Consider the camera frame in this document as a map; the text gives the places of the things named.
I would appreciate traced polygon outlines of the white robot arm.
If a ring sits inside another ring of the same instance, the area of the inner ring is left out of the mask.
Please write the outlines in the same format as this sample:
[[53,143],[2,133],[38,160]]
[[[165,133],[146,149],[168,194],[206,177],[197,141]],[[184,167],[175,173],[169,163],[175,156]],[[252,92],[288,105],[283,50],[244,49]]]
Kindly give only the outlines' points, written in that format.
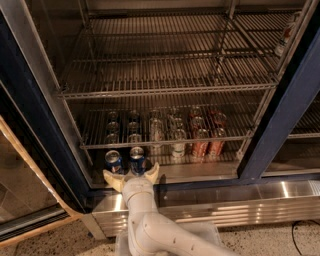
[[238,256],[234,251],[210,243],[183,229],[158,211],[153,185],[159,175],[159,163],[142,176],[103,170],[106,182],[122,194],[128,208],[128,245],[132,256],[154,256],[167,251],[177,256]]

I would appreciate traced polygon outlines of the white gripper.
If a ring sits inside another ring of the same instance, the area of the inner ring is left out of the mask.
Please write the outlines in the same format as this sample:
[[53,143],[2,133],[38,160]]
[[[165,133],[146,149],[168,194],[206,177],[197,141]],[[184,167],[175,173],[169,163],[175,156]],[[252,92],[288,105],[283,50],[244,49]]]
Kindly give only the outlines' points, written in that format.
[[157,181],[160,165],[158,162],[145,172],[144,177],[125,181],[122,174],[103,170],[105,181],[117,192],[122,192],[123,199],[130,211],[155,211],[153,184]]

